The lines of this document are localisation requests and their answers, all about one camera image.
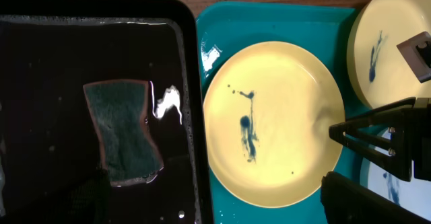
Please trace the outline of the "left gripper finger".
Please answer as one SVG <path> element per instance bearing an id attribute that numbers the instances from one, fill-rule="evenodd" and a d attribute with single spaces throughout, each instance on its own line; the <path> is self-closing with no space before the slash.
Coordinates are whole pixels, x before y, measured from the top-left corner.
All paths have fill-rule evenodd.
<path id="1" fill-rule="evenodd" d="M 430 224 L 337 172 L 322 178 L 321 203 L 328 224 Z"/>

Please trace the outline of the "yellow plate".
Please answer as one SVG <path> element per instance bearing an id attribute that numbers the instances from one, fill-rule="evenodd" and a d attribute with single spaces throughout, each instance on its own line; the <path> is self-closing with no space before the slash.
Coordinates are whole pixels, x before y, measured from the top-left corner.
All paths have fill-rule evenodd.
<path id="1" fill-rule="evenodd" d="M 405 98 L 430 97 L 430 82 L 420 82 L 398 44 L 430 31 L 430 0 L 371 0 L 357 16 L 347 43 L 351 85 L 367 107 Z"/>
<path id="2" fill-rule="evenodd" d="M 240 200 L 287 207 L 314 194 L 342 146 L 329 127 L 345 118 L 340 90 L 311 52 L 260 42 L 229 58 L 203 103 L 208 159 Z"/>

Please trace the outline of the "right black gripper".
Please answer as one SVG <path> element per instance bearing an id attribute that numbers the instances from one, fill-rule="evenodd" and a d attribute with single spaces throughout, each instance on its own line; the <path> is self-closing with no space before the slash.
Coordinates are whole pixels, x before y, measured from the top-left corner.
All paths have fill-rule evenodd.
<path id="1" fill-rule="evenodd" d="M 364 131 L 393 128 L 386 139 Z M 332 140 L 400 180 L 430 180 L 430 99 L 406 98 L 329 127 Z"/>

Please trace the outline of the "green and pink sponge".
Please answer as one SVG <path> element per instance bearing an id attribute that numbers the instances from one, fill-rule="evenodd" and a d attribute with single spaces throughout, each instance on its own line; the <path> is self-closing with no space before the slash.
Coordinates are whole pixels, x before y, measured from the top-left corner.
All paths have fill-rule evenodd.
<path id="1" fill-rule="evenodd" d="M 83 90 L 110 184 L 152 182 L 164 162 L 145 122 L 148 82 L 113 79 L 85 84 Z"/>

